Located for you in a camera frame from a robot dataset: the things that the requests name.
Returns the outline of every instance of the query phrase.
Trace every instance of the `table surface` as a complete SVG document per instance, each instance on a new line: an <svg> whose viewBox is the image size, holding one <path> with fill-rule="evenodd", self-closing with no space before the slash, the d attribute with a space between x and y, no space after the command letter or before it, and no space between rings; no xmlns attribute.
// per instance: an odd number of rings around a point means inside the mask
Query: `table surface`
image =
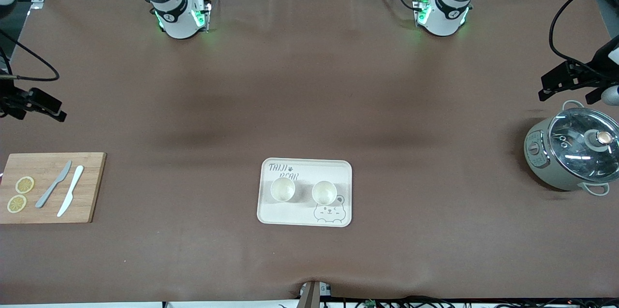
<svg viewBox="0 0 619 308"><path fill-rule="evenodd" d="M175 41L143 0L46 0L22 42L62 74L65 123L2 121L13 152L108 153L91 224L0 226L0 303L334 295L615 297L619 185L595 198L529 171L528 129L585 90L537 99L566 0L473 0L440 38L398 0L218 0ZM608 41L576 0L557 48ZM14 71L49 71L18 52ZM619 108L593 106L611 116ZM269 157L346 160L345 228L262 224Z"/></svg>

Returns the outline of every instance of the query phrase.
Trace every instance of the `wooden cutting board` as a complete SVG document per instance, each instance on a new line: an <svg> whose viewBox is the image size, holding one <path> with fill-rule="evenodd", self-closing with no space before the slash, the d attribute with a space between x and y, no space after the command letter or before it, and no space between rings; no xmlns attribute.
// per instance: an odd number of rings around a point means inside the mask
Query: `wooden cutting board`
<svg viewBox="0 0 619 308"><path fill-rule="evenodd" d="M37 209L35 204L38 199L56 180L68 161L73 161L69 174L58 183L45 205ZM0 183L0 224L91 222L104 162L105 154L102 152L11 154ZM57 217L78 165L84 166L84 172L73 190L73 202L61 217ZM11 197L18 194L15 184L23 176L32 177L35 185L24 194L26 207L12 214L7 205Z"/></svg>

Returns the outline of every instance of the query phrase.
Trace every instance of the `knife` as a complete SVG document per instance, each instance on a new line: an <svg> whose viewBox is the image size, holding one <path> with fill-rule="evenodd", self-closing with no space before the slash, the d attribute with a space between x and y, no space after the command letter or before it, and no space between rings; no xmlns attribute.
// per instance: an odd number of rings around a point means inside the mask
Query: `knife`
<svg viewBox="0 0 619 308"><path fill-rule="evenodd" d="M55 189L56 185L62 182L64 178L68 175L69 169L71 168L72 163L73 162L71 161L67 162L67 164L64 166L64 169L62 169L62 171L60 172L60 175L56 177L56 180L51 184L51 186L49 186L45 194L39 198L39 200L37 201L37 204L35 204L35 207L40 209L41 207L45 205L45 202L47 202L47 199L51 195L51 192Z"/></svg>
<svg viewBox="0 0 619 308"><path fill-rule="evenodd" d="M71 201L73 200L73 190L75 189L75 185L77 185L77 181L79 181L80 176L82 176L82 172L84 171L83 165L78 165L75 168L75 174L73 174L73 180L71 181L71 186L69 186L69 191L67 192L67 196L64 198L64 202L62 202L62 206L58 211L57 217L62 216L65 211L67 211Z"/></svg>

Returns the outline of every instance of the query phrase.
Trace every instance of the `gray knife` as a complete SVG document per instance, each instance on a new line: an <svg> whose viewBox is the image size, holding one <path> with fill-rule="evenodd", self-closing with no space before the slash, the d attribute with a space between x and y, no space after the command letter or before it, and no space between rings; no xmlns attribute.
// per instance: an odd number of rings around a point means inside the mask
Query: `gray knife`
<svg viewBox="0 0 619 308"><path fill-rule="evenodd" d="M60 175L56 177L56 180L51 184L51 186L49 186L45 194L39 198L39 200L37 201L37 204L35 204L35 207L38 207L40 209L41 207L45 205L45 202L47 202L47 199L51 195L51 192L55 189L56 185L62 182L64 178L69 174L69 169L71 169L71 163L73 162L71 161L67 162L67 165L65 165L64 169L60 172Z"/></svg>

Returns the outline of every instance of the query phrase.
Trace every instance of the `white pot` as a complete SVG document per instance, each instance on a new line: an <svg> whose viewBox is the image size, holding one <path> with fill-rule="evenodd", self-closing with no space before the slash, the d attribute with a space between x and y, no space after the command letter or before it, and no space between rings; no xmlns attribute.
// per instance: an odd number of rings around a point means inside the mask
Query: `white pot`
<svg viewBox="0 0 619 308"><path fill-rule="evenodd" d="M577 107L567 108L573 103ZM524 140L524 156L541 180L557 189L608 194L619 178L619 125L602 112L566 101L562 111L537 123ZM595 193L591 187L602 187Z"/></svg>

